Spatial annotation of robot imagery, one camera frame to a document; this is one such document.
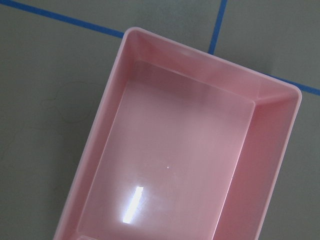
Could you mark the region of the pink plastic bin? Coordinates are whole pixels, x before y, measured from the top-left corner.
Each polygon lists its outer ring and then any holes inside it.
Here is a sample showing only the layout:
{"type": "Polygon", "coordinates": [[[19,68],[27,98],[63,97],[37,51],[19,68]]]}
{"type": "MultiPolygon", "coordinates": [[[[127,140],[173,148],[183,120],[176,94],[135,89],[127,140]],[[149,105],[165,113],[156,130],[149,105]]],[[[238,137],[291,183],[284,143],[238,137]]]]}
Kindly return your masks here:
{"type": "Polygon", "coordinates": [[[292,84],[129,28],[54,238],[258,239],[301,101],[292,84]]]}

